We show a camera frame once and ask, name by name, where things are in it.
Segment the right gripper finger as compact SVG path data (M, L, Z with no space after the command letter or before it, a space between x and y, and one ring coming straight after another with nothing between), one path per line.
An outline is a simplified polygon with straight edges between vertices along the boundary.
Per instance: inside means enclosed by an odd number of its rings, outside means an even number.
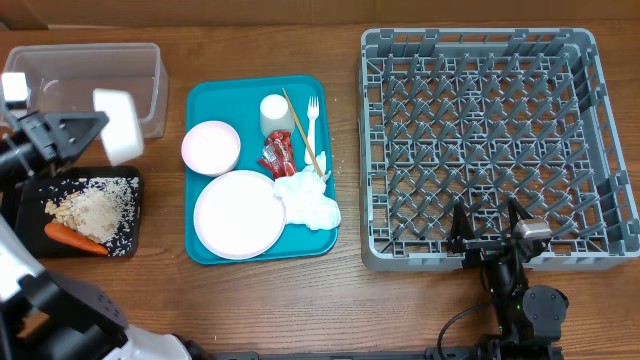
M508 200L508 213L510 229L514 230L520 220L529 220L533 216L527 212L515 197Z
M475 239L475 234L461 201L458 201L453 207L453 221L449 239L451 241Z

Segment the white bowl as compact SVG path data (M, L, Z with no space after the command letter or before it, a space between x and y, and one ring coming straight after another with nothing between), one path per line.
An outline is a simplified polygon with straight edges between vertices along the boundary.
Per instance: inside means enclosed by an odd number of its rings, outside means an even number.
M141 156L144 137L133 97L126 91L96 88L93 104L96 112L108 117L100 136L109 163L118 166Z

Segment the food scraps pile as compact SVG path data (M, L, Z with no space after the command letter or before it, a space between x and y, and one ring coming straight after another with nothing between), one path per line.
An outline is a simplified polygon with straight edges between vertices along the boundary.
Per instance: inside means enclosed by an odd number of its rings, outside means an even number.
M47 223L61 223L103 246L111 257L128 257L137 248L142 181L138 176L80 177L43 185Z

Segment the orange carrot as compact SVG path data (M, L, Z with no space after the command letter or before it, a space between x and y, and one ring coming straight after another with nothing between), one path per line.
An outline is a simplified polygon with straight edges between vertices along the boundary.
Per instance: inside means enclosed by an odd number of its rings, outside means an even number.
M108 250L61 223L49 223L44 227L46 235L64 245L71 246L94 255L107 256Z

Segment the pink bowl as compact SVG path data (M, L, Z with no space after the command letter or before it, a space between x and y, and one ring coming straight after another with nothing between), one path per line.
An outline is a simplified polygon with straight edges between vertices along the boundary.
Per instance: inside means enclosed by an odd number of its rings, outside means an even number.
M205 121L190 129L181 144L181 156L192 171L211 177L235 168L241 151L236 130L222 121Z

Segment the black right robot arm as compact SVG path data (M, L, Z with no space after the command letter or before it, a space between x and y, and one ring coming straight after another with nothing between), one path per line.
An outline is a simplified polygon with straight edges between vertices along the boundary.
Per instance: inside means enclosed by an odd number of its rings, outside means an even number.
M481 283L490 300L462 311L441 329L436 350L441 359L561 359L553 344L561 338L569 300L560 290L531 286L524 264L541 255L551 240L551 229L541 218L527 212L514 198L508 201L510 229L499 240L476 240L463 204L453 208L448 250L464 256L462 267L480 270ZM483 335L469 348L442 346L446 331L459 319L493 307L499 333Z

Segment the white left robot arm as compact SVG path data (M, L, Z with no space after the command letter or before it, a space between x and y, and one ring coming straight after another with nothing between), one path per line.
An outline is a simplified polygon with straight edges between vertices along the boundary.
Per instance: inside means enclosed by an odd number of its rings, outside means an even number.
M1 140L1 188L13 191L77 160L108 122L103 112L39 113ZM4 359L188 359L174 335L129 324L100 288L46 270L1 224L1 356Z

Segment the black waste tray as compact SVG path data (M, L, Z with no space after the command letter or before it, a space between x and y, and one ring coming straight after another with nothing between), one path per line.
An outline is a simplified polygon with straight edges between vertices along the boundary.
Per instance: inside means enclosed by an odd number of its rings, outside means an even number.
M79 248L57 242L44 231L54 216L46 212L46 204L60 204L74 193L89 190L115 195L124 206L115 234L104 243L111 257L128 258L136 253L140 230L144 182L133 166L80 167L56 177L34 180L25 186L8 190L2 200L1 213L24 246L36 258L89 257Z

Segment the grey dishwasher rack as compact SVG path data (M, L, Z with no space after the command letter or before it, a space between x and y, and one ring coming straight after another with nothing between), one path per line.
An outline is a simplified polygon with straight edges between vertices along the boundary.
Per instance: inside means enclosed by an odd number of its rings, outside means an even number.
M594 36L581 28L374 28L359 65L361 256L450 271L456 204L473 236L516 199L550 227L541 271L639 255L639 214Z

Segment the teal serving tray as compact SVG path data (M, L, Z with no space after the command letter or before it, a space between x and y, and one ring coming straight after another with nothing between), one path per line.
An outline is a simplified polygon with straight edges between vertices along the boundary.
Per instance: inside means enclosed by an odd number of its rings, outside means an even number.
M292 105L305 131L308 130L307 108L309 98L319 99L319 117L316 119L316 153L325 152L326 170L333 170L333 158L328 118L325 110L324 88L309 75L291 75L254 79L237 79L205 82L194 87L186 102L186 131L205 121L222 121L231 125L241 140L239 161L234 170L250 170L272 179L271 173L259 165L265 136L260 128L259 105L270 94L283 95L287 91ZM304 141L299 131L291 136L295 163L302 170L304 161ZM202 265L222 265L239 262L268 261L297 257L321 256L328 253L338 238L338 228L312 231L304 225L286 225L278 241L265 254L253 259L232 261L223 259L205 248L194 228L194 207L202 190L213 180L212 177L193 172L185 172L185 249L191 259Z

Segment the white plastic fork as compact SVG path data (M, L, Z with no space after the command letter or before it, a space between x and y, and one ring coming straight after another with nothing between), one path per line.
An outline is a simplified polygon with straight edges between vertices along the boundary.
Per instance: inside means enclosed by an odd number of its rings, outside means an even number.
M307 131L307 141L309 143L311 151L305 151L305 163L307 165L311 165L313 160L315 159L316 149L315 149L315 133L316 133L316 120L319 117L319 99L316 96L312 96L309 98L308 108L307 108L307 118L308 118L308 131Z

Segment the red snack wrapper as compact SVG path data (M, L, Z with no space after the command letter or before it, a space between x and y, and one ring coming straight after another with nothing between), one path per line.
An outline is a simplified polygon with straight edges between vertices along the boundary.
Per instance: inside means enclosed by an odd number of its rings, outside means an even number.
M275 131L264 141L257 163L269 170L273 179L292 176L297 172L290 137L290 132Z

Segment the white upside-down cup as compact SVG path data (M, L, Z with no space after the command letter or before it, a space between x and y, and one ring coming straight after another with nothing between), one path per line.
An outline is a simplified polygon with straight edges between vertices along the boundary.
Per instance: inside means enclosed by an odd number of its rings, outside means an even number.
M290 106L284 96L270 94L262 99L260 103L260 128L264 136L269 136L276 131L292 133L295 127Z

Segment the wooden chopstick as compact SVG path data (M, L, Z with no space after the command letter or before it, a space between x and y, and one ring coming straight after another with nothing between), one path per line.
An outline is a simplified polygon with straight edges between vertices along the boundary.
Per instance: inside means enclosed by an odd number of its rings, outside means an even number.
M311 149L310 143L309 143L309 141L308 141L308 137L307 137L306 133L304 132L304 129L302 128L302 125L301 125L301 123L300 123L300 121L299 121L299 118L298 118L298 116L297 116L297 114L296 114L296 111L295 111L295 109L294 109L294 106L293 106L293 104L292 104L292 101L290 100L290 97L289 97L289 95L288 95L288 93L287 93L287 91L286 91L286 89L285 89L284 87L282 88L282 92L283 92L283 94L284 94L284 97L285 97L285 99L286 99L286 101L287 101L288 105L289 105L289 108L290 108L290 110L291 110L292 116L293 116L293 118L294 118L294 122L295 122L295 124L296 124L296 126L297 126L297 128L298 128L298 130L299 130L299 132L300 132L300 134L301 134L301 137L302 137L302 139L303 139L303 141L304 141L304 144L305 144L306 150L307 150L307 152L309 153L309 155L310 155L310 157L311 157L312 164L314 165L314 168L315 168L315 170L316 170L316 172L317 172L318 176L322 178L322 176L323 176L324 174L323 174L323 172L322 172L321 168L319 167L319 164L318 164L318 162L317 162L317 160L316 160L315 153L314 153L314 152L313 152L313 150Z

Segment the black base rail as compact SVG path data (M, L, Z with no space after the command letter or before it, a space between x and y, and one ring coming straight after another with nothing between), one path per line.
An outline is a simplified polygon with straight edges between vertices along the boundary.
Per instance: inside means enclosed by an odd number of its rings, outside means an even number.
M436 347L423 351L401 352L342 352L342 353L299 353L299 354L258 354L257 352L214 353L209 359L215 360L476 360L476 359L553 359L562 360L561 348L553 348L551 357L547 355L508 354L497 358L480 356L475 347L443 348L444 358L440 357Z

